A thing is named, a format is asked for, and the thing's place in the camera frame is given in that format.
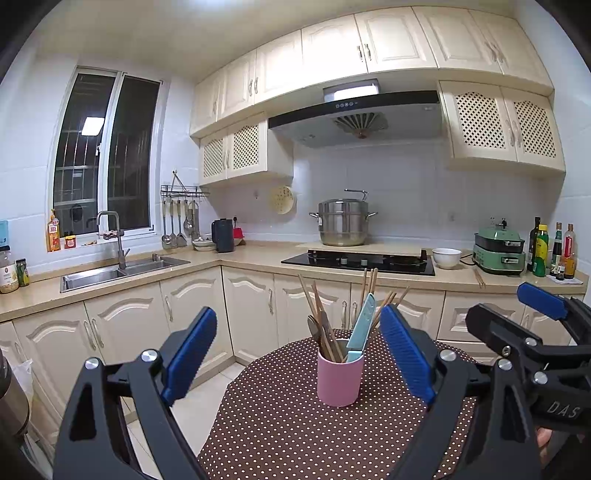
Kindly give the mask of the person right hand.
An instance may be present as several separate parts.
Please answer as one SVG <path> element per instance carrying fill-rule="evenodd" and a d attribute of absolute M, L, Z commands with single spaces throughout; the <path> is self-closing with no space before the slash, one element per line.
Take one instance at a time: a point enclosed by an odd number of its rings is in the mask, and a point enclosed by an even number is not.
<path fill-rule="evenodd" d="M 536 439 L 541 464 L 546 466 L 552 461 L 560 449 L 559 438 L 555 438 L 555 432 L 553 430 L 538 427 L 536 429 Z"/>

